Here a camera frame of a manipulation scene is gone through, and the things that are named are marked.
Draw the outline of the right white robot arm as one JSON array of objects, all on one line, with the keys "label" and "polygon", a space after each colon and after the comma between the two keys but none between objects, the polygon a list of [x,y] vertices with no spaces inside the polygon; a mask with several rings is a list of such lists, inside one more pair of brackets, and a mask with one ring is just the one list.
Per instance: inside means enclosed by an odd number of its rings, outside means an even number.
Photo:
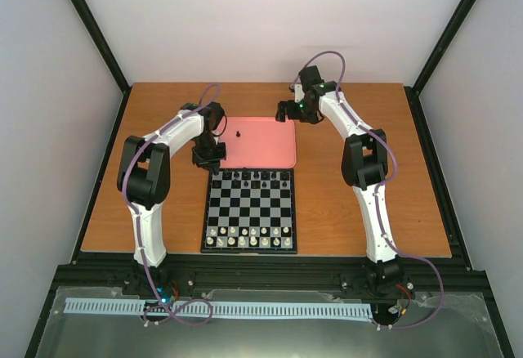
[{"label": "right white robot arm", "polygon": [[277,121],[317,124],[328,119],[344,140],[342,177],[358,200],[366,235],[365,286],[371,295],[382,298],[402,278],[387,213],[387,136],[368,125],[348,103],[340,85],[323,80],[315,65],[301,69],[289,89],[295,97],[278,104]]}]

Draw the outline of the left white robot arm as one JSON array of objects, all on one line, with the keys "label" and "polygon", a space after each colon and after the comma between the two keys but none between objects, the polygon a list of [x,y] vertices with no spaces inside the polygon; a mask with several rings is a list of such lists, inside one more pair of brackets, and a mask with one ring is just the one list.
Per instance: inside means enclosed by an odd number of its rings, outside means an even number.
[{"label": "left white robot arm", "polygon": [[162,127],[145,136],[129,136],[123,145],[117,189],[132,216],[134,260],[145,268],[141,284],[150,293],[164,293],[169,273],[159,267],[167,255],[163,242],[162,208],[171,187],[171,158],[186,143],[194,143],[192,164],[218,173],[226,144],[215,131],[226,114],[217,102],[187,103]]}]

